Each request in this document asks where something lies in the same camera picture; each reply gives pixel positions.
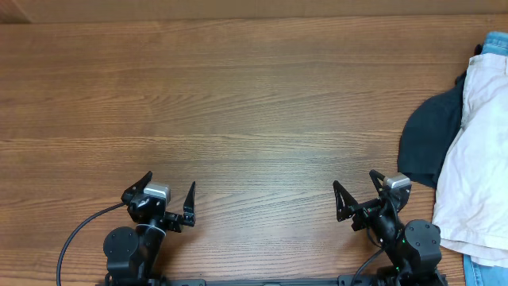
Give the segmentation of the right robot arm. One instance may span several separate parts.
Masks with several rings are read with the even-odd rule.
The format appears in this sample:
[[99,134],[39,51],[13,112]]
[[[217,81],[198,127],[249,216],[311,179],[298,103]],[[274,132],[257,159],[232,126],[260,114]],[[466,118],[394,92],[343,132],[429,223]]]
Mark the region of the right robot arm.
[[378,197],[359,203],[338,181],[333,182],[337,221],[352,220],[354,231],[365,230],[379,250],[353,275],[340,275],[339,285],[446,285],[437,268],[442,258],[441,230],[422,219],[403,223],[399,212],[409,201],[412,183],[399,173],[369,172]]

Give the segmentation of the beige shorts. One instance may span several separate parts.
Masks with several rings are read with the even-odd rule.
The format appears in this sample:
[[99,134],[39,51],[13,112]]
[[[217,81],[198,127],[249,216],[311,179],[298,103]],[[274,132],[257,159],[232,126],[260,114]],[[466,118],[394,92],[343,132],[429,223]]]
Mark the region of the beige shorts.
[[486,266],[507,266],[507,58],[469,60],[460,129],[437,183],[441,245]]

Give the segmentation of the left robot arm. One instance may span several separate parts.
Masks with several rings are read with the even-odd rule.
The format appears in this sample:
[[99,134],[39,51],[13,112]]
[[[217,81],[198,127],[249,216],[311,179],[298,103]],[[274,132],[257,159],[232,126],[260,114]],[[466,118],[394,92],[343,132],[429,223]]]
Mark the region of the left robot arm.
[[180,233],[195,225],[195,185],[190,186],[183,212],[167,211],[171,189],[152,181],[152,172],[127,188],[121,201],[127,206],[134,228],[118,227],[106,236],[103,252],[107,257],[106,285],[169,285],[165,276],[153,272],[160,248],[168,232]]

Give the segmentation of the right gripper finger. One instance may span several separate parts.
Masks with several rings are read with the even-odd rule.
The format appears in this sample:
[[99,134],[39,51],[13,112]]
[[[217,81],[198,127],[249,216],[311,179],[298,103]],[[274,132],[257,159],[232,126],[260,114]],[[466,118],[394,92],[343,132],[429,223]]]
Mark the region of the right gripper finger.
[[375,169],[372,169],[369,172],[369,176],[371,177],[372,183],[374,184],[376,191],[378,193],[383,191],[383,189],[384,189],[383,184],[384,184],[384,180],[385,180],[385,175],[376,171]]
[[337,221],[342,222],[352,218],[356,214],[358,202],[338,180],[333,181],[333,190],[336,200]]

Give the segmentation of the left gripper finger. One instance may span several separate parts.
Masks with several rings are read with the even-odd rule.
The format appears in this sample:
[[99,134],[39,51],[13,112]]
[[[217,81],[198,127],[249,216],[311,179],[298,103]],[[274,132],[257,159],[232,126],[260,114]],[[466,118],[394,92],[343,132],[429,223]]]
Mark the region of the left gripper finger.
[[187,197],[183,204],[183,225],[194,227],[195,225],[195,182],[190,186]]
[[152,172],[148,171],[141,179],[128,187],[121,196],[123,203],[130,203],[135,195],[142,193],[144,188],[151,182]]

